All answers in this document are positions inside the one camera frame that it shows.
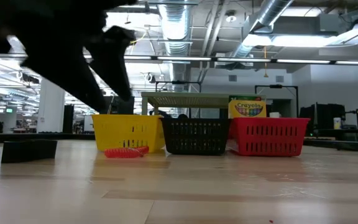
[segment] ventilation duct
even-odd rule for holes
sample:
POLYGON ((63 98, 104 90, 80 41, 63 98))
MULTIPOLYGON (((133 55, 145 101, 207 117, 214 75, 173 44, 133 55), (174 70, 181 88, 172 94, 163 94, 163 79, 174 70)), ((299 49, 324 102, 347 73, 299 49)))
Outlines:
MULTIPOLYGON (((189 53, 189 45, 181 40, 186 40, 190 27, 190 7, 186 5, 158 5, 161 15, 162 33, 165 40, 165 50, 169 56, 186 56, 189 53)), ((189 81, 190 67, 185 63, 171 63, 169 65, 171 81, 189 81)), ((174 90, 182 90, 182 86, 174 86, 174 90)))
POLYGON ((257 17, 255 19, 246 20, 246 26, 244 28, 245 38, 243 42, 237 47, 233 52, 231 57, 246 57, 251 52, 254 46, 248 45, 246 37, 250 32, 260 32, 260 33, 271 33, 273 31, 274 22, 283 14, 283 12, 290 6, 293 0, 265 0, 260 10, 257 12, 257 17))

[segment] metal frame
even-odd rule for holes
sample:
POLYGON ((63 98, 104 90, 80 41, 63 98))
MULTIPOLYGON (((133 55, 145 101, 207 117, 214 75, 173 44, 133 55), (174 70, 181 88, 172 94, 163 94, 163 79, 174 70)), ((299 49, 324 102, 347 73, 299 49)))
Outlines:
MULTIPOLYGON (((142 115, 147 115, 147 104, 150 103, 154 110, 158 107, 177 108, 222 108, 229 106, 229 96, 235 93, 178 93, 178 92, 147 92, 142 95, 142 115)), ((264 95, 255 95, 266 99, 264 95)))
POLYGON ((201 93, 201 86, 202 83, 201 82, 187 82, 187 81, 172 81, 172 82, 168 82, 168 81, 156 81, 155 82, 155 91, 158 92, 158 84, 160 83, 164 83, 164 85, 160 88, 160 90, 165 87, 167 84, 171 83, 172 85, 186 85, 186 84, 198 84, 198 86, 200 87, 200 90, 198 91, 199 93, 201 93))
MULTIPOLYGON (((26 54, 0 54, 0 58, 27 58, 26 54)), ((84 55, 85 59, 92 59, 91 55, 84 55)), ((168 61, 168 62, 252 62, 252 63, 282 63, 298 65, 355 65, 358 60, 300 60, 300 59, 280 59, 280 58, 230 58, 230 57, 189 57, 189 56, 156 56, 156 55, 125 55, 124 60, 128 62, 145 61, 168 61)))
POLYGON ((292 93, 288 88, 294 88, 295 98, 296 98, 296 117, 299 118, 299 92, 298 92, 298 86, 283 86, 283 85, 256 85, 255 86, 255 94, 257 93, 258 87, 269 87, 269 88, 286 88, 290 93, 292 93))
POLYGON ((358 151, 358 142, 305 139, 304 146, 327 147, 337 150, 358 151))

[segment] ceiling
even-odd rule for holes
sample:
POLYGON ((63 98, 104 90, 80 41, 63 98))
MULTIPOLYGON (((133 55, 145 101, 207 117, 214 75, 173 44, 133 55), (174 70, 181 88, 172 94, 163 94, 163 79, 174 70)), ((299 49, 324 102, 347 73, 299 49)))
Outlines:
MULTIPOLYGON (((219 30, 219 40, 213 45, 212 54, 229 53, 236 49, 242 42, 241 29, 247 15, 251 15, 259 10, 262 1, 231 1, 227 10, 234 10, 236 20, 227 22, 223 20, 219 30)), ((210 18, 210 12, 214 1, 202 0, 199 4, 191 8, 191 37, 190 55, 200 56, 204 38, 207 32, 207 25, 210 18)), ((302 0, 294 1, 292 5, 282 14, 282 16, 315 17, 322 11, 329 11, 330 14, 340 12, 350 12, 358 10, 358 1, 316 1, 302 0)), ((160 16, 157 14, 144 13, 115 13, 109 12, 107 18, 107 27, 113 25, 121 26, 127 29, 135 30, 138 38, 133 47, 127 49, 127 55, 165 55, 165 46, 163 42, 160 16)), ((15 37, 10 37, 9 42, 12 45, 11 53, 24 54, 20 41, 15 37)), ((297 58, 297 59, 332 59, 340 58, 344 60, 358 60, 358 47, 330 47, 330 48, 305 48, 305 47, 275 47, 268 46, 264 48, 253 48, 251 51, 253 57, 268 58, 297 58)), ((0 58, 0 105, 27 105, 31 110, 18 110, 20 113, 31 113, 37 111, 39 103, 40 85, 24 82, 21 75, 24 73, 41 81, 42 77, 33 71, 23 69, 19 66, 22 59, 0 58)), ((199 63, 192 63, 192 67, 199 67, 199 63)), ((248 69, 258 70, 263 68, 264 64, 254 64, 248 69)), ((283 69, 287 73, 299 69, 299 65, 272 65, 269 68, 283 69)), ((170 80, 168 63, 127 63, 127 72, 134 95, 136 98, 136 108, 140 109, 140 92, 153 91, 154 84, 147 81, 148 76, 152 75, 156 80, 170 80)), ((114 94, 108 86, 96 77, 100 87, 107 95, 114 94)), ((75 104, 77 113, 93 113, 90 108, 79 102, 74 97, 67 94, 67 104, 75 104)))

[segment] crayola crayon box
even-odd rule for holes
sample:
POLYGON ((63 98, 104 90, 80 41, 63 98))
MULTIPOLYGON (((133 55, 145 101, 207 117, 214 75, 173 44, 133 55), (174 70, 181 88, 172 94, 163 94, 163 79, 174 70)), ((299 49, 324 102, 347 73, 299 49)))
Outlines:
POLYGON ((266 117, 266 102, 252 100, 231 100, 229 103, 229 118, 266 117))

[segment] cable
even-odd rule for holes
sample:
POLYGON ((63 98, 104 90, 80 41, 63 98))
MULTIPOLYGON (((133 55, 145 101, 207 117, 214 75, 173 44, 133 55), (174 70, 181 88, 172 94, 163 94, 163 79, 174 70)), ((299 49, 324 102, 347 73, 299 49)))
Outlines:
MULTIPOLYGON (((240 3, 238 3, 238 2, 235 2, 235 3, 237 3, 239 6, 241 6, 241 4, 240 3)), ((254 3, 254 2, 252 2, 252 3, 254 3)), ((243 9, 245 9, 245 10, 247 10, 244 6, 241 6, 243 9)), ((254 10, 254 8, 252 8, 252 10, 254 10)))
POLYGON ((318 7, 318 6, 313 6, 313 7, 311 7, 311 8, 305 13, 305 15, 303 15, 303 17, 305 17, 305 16, 306 16, 312 9, 314 9, 314 8, 320 9, 321 13, 324 13, 324 11, 323 11, 320 7, 318 7))
POLYGON ((131 55, 132 55, 132 53, 134 51, 134 48, 135 48, 135 45, 132 45, 132 47, 131 47, 131 55))
POLYGON ((206 15, 204 27, 206 27, 206 25, 209 23, 209 20, 211 20, 211 18, 210 18, 211 14, 212 14, 212 9, 209 10, 208 15, 206 15))
POLYGON ((136 42, 142 40, 145 36, 146 36, 146 31, 143 33, 143 36, 142 36, 140 39, 131 41, 131 44, 134 44, 134 43, 136 43, 136 42))
POLYGON ((348 24, 352 24, 352 22, 346 21, 345 18, 343 18, 343 15, 339 14, 338 15, 344 22, 348 23, 348 24))

